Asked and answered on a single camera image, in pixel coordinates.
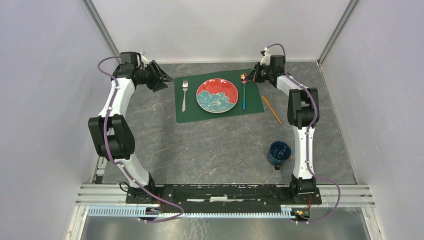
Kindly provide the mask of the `red teal floral plate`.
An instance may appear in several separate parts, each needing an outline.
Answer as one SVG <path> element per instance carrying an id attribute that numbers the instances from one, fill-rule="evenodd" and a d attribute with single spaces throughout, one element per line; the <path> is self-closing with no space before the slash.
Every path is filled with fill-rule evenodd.
<path id="1" fill-rule="evenodd" d="M 239 99 L 237 87 L 229 80 L 211 78 L 196 90 L 198 105 L 208 113 L 220 114 L 231 110 Z"/>

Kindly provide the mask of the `green rectangular placemat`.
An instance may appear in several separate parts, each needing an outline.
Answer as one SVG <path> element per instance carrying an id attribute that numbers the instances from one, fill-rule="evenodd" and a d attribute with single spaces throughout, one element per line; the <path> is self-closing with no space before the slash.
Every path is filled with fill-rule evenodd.
<path id="1" fill-rule="evenodd" d="M 247 114 L 256 114 L 264 111 L 262 98 L 258 89 L 257 83 L 248 81 L 246 84 L 246 109 L 242 109 L 243 104 L 243 84 L 241 82 L 241 74 L 249 74 L 252 70 L 250 68 L 238 69 L 238 70 L 227 70 L 218 71 L 212 73 L 182 76 L 174 79 L 174 91 L 175 91 L 175 110 L 176 110 L 176 122 L 188 123 L 209 120 L 221 117 L 231 117 Z M 225 79 L 233 83 L 238 90 L 238 102 L 229 111 L 224 113 L 210 113 L 203 110 L 197 103 L 196 91 L 198 87 L 209 79 Z M 188 90 L 186 92 L 186 110 L 182 112 L 183 102 L 183 80 L 188 80 Z"/>

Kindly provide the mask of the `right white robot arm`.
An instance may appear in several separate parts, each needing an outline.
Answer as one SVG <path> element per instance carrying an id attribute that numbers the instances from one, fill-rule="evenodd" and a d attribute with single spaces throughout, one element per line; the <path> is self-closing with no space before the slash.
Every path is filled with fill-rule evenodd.
<path id="1" fill-rule="evenodd" d="M 295 162 L 289 183 L 288 196 L 295 204 L 302 204 L 317 189 L 313 166 L 313 138 L 319 120 L 318 90 L 307 87 L 285 71 L 286 57 L 262 51 L 246 80 L 255 83 L 268 81 L 288 96 L 287 120 L 295 140 Z"/>

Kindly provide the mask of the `iridescent rainbow metal spoon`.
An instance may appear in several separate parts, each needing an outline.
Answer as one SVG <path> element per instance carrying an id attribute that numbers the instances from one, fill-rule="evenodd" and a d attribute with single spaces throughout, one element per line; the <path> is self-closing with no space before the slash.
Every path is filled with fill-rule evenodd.
<path id="1" fill-rule="evenodd" d="M 240 81 L 243 84 L 243 95 L 242 95 L 242 109 L 246 109 L 246 84 L 247 84 L 247 74 L 242 73 L 240 75 Z"/>

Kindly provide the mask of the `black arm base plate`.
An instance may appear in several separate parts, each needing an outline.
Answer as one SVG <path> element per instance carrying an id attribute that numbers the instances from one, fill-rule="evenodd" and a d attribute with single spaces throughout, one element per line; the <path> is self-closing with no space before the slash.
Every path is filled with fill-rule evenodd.
<path id="1" fill-rule="evenodd" d="M 152 188 L 125 186 L 127 204 L 153 205 L 163 214 L 268 214 L 280 207 L 322 204 L 318 189 L 295 194 L 291 186 L 276 184 L 165 184 Z"/>

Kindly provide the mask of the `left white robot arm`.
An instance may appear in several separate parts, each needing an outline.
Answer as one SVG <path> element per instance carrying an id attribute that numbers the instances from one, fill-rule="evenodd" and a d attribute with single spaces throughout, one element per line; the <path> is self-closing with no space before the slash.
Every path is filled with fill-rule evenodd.
<path id="1" fill-rule="evenodd" d="M 145 85 L 157 92 L 166 89 L 173 78 L 155 60 L 148 61 L 140 52 L 121 52 L 118 59 L 120 64 L 113 73 L 101 70 L 110 77 L 111 89 L 101 112 L 88 120 L 88 128 L 96 153 L 118 167 L 126 177 L 127 196 L 151 204 L 159 199 L 158 191 L 152 175 L 135 154 L 135 137 L 125 116 L 137 86 Z"/>

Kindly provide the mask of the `silver metal fork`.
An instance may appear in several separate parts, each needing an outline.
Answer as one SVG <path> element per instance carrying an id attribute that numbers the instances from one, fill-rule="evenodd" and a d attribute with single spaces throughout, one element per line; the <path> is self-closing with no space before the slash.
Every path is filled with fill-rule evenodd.
<path id="1" fill-rule="evenodd" d="M 188 90 L 188 80 L 184 79 L 182 82 L 182 90 L 183 90 L 183 100 L 182 100 L 182 106 L 181 106 L 181 111 L 185 112 L 186 111 L 186 93 Z"/>

